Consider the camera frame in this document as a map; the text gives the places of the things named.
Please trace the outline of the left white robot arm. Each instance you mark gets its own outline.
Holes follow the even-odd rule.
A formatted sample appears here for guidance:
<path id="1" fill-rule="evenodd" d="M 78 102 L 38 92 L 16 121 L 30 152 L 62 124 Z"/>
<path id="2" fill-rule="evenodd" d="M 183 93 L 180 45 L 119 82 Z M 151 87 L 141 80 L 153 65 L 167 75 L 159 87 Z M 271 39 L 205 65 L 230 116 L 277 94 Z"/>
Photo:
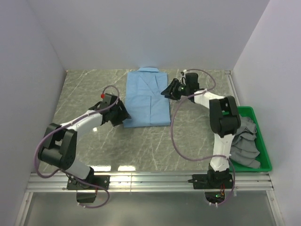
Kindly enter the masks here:
<path id="1" fill-rule="evenodd" d="M 83 189 L 92 188 L 95 178 L 91 167 L 76 160 L 78 139 L 107 122 L 115 127 L 131 118 L 118 96 L 105 93 L 101 97 L 101 101 L 76 119 L 62 124 L 49 124 L 36 149 L 35 160 L 55 166 L 58 170 L 78 178 L 78 184 Z"/>

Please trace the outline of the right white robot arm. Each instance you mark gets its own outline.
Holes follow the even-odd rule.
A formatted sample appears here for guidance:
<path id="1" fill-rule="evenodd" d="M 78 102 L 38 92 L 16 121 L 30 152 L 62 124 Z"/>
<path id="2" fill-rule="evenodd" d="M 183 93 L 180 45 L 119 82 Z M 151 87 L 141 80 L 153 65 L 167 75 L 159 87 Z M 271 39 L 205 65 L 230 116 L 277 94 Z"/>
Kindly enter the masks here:
<path id="1" fill-rule="evenodd" d="M 162 92 L 165 98 L 179 100 L 183 103 L 190 100 L 209 110 L 210 128 L 214 133 L 213 156 L 209 157 L 207 182 L 210 187 L 218 188 L 230 176 L 230 149 L 232 141 L 241 125 L 238 107 L 233 96 L 219 96 L 210 91 L 216 86 L 202 89 L 198 82 L 196 69 L 181 72 L 181 79 L 174 78 Z"/>

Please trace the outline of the light blue long sleeve shirt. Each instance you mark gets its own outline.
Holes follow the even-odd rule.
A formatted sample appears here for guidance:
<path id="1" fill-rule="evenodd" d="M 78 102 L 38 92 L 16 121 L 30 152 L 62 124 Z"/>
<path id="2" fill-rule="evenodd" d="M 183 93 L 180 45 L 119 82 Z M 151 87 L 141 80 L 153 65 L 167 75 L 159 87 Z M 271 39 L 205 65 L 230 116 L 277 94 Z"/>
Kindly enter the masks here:
<path id="1" fill-rule="evenodd" d="M 127 74 L 125 107 L 131 118 L 125 128 L 169 126 L 169 100 L 161 95 L 168 86 L 167 73 L 144 67 Z"/>

